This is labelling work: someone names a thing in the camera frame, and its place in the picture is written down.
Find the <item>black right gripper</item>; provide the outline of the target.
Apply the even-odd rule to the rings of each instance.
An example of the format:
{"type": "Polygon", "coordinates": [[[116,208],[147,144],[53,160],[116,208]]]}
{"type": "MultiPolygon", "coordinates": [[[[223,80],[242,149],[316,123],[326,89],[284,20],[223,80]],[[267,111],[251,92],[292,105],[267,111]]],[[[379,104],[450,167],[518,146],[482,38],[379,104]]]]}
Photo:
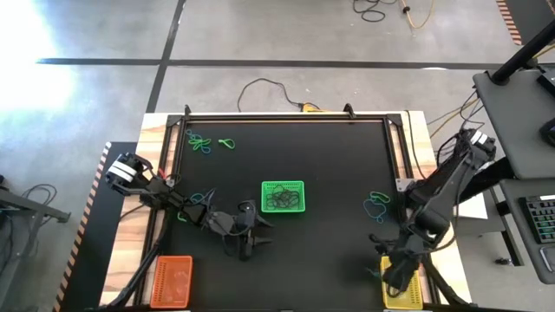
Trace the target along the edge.
{"type": "Polygon", "coordinates": [[[387,297],[396,298],[400,293],[408,290],[415,270],[420,266],[421,256],[401,242],[397,243],[393,239],[381,239],[376,235],[369,235],[369,240],[375,244],[376,252],[388,257],[391,270],[385,270],[382,280],[386,284],[385,294],[387,297]],[[399,271],[401,271],[401,282],[398,290],[395,288],[399,282],[399,271]]]}

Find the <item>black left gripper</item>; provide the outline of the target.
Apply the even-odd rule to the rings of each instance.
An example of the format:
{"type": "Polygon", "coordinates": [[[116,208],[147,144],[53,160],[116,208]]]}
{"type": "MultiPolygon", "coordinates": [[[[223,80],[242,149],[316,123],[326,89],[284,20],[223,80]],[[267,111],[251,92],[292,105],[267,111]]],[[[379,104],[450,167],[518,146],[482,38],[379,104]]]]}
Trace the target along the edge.
{"type": "Polygon", "coordinates": [[[272,238],[254,237],[252,230],[257,225],[273,228],[274,225],[258,216],[255,202],[246,200],[238,204],[238,214],[211,211],[207,217],[208,227],[222,238],[224,253],[237,256],[241,261],[251,258],[254,246],[271,244],[272,238]]]}

